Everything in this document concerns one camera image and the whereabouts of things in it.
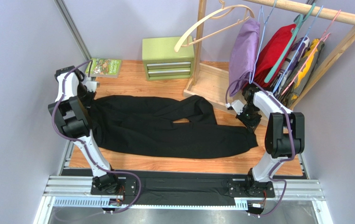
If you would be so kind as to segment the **cream plastic hanger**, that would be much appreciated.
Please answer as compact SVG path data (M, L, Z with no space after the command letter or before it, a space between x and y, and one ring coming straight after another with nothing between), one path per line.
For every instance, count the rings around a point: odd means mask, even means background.
M255 18L254 11L245 4L227 5L220 0L219 8L214 11L206 12L206 7L207 1L200 0L197 20L181 34L174 45L174 52L200 45L208 38Z

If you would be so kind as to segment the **black trousers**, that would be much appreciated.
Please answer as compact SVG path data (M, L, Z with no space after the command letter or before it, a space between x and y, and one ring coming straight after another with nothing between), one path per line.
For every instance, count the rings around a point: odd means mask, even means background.
M214 159L257 147L243 126L217 123L214 108L200 96L184 100L113 95L89 108L99 147L151 157Z

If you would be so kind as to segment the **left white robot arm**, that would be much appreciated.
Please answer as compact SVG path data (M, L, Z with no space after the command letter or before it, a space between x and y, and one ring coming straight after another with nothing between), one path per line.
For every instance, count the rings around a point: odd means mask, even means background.
M92 170L92 186L97 192L120 193L118 176L101 154L92 133L88 109L96 95L97 82L87 80L75 66L57 70L55 79L58 95L55 102L48 105L53 128L81 150Z

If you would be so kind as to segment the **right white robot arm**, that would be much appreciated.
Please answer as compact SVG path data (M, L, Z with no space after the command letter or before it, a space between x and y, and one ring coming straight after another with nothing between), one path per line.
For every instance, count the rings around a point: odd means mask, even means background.
M281 165L304 151L305 116L282 105L271 92L250 87L244 93L246 101L232 103L232 108L250 132L254 132L262 117L268 118L265 134L265 154L251 168L245 180L245 192L250 196L266 195L272 190L272 177Z

